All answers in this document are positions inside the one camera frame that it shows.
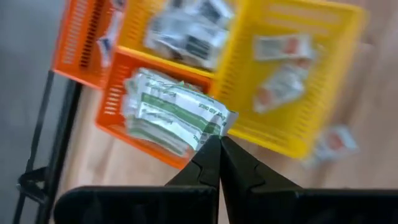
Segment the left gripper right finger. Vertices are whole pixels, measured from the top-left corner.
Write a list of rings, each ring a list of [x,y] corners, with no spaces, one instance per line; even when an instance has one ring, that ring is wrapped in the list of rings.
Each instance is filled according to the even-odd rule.
[[[221,138],[220,177],[230,224],[293,224],[301,187],[229,137]]]

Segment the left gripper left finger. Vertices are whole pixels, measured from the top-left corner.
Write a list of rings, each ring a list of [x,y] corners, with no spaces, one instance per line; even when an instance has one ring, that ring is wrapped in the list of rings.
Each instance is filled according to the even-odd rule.
[[[175,192],[166,208],[165,224],[218,224],[221,142],[210,137],[166,187]]]

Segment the narrow pale strip packet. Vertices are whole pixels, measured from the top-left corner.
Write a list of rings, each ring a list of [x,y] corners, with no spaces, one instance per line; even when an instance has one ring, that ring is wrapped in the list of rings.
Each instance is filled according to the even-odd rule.
[[[359,147],[345,125],[324,129],[316,140],[313,151],[302,161],[306,168],[316,167],[358,152]]]

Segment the orange-red plastic basket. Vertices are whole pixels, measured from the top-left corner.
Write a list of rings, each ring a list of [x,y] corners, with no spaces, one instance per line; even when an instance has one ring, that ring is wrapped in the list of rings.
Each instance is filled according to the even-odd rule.
[[[172,167],[182,169],[189,160],[188,155],[179,157],[152,142],[133,138],[127,133],[121,112],[122,98],[126,94],[124,80],[131,77],[132,72],[139,67],[158,70],[178,80],[200,86],[205,93],[210,90],[213,74],[126,47],[118,47],[108,72],[96,117],[97,127]]]
[[[65,0],[52,70],[86,86],[100,89],[108,67],[101,66],[96,41],[114,11],[124,13],[127,0]]]

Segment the yellow plastic basket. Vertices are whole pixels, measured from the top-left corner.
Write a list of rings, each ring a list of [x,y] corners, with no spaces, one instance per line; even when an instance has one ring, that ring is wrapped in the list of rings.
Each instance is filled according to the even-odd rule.
[[[228,0],[237,7],[236,18],[231,25],[231,34],[226,47],[218,58],[216,70],[211,72],[204,68],[192,67],[175,60],[167,60],[144,46],[144,35],[149,21],[156,12],[163,9],[165,0],[129,0],[126,15],[118,39],[117,53],[133,58],[150,68],[169,71],[180,78],[201,80],[229,79],[244,71],[244,64],[251,60],[252,40],[245,33],[246,21],[249,18],[251,0]]]
[[[365,22],[354,5],[323,0],[239,0],[210,94],[238,113],[233,136],[302,158],[328,119]],[[264,114],[252,100],[280,63],[254,59],[257,35],[309,34],[318,55],[299,99]]]

